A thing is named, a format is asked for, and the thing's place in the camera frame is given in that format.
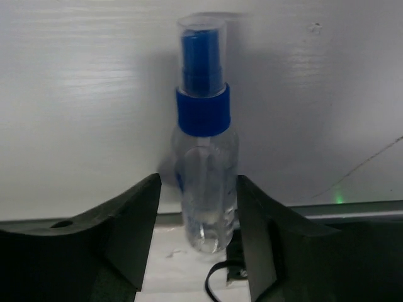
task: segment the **green light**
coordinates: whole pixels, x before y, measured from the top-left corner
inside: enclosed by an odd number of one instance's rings
[[[343,197],[341,195],[336,195],[336,203],[337,204],[342,204],[344,203]]]

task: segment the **crack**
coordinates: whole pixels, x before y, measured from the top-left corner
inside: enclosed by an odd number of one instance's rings
[[[313,195],[311,197],[311,199],[314,199],[316,197],[322,196],[323,194],[329,192],[331,189],[333,189],[335,186],[337,186],[340,182],[344,181],[347,177],[351,176],[352,173],[356,172],[358,169],[360,169],[361,167],[363,167],[364,165],[366,165],[367,163],[369,163],[371,160],[373,160],[375,157],[377,157],[378,155],[384,153],[386,150],[388,150],[390,147],[393,147],[396,143],[399,143],[401,140],[403,140],[403,136],[397,138],[396,140],[394,140],[392,143],[388,144],[386,147],[382,148],[381,150],[379,150],[377,153],[373,154],[371,157],[367,158],[366,160],[364,160],[362,163],[360,163],[359,165],[356,165],[353,169],[351,169],[346,175],[344,175],[342,178],[340,178],[338,181],[336,181],[334,184],[332,184],[330,187],[328,187],[326,190],[317,193],[315,195]]]

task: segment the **clear plastic cap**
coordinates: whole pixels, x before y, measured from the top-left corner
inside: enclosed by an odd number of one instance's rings
[[[195,98],[209,98],[225,89],[226,24],[210,16],[178,20],[179,91]]]

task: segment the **white wall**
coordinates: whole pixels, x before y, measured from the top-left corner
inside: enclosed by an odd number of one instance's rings
[[[359,166],[403,135],[401,0],[2,0],[0,220],[74,215],[167,171],[174,22],[197,11],[237,13],[241,173],[286,204],[403,197],[403,143]]]

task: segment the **clear plastic bottle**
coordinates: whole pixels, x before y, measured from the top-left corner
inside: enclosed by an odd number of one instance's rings
[[[175,172],[189,243],[198,251],[226,248],[234,230],[238,136],[230,126],[224,82],[225,21],[178,21],[182,53],[178,127],[172,135]]]

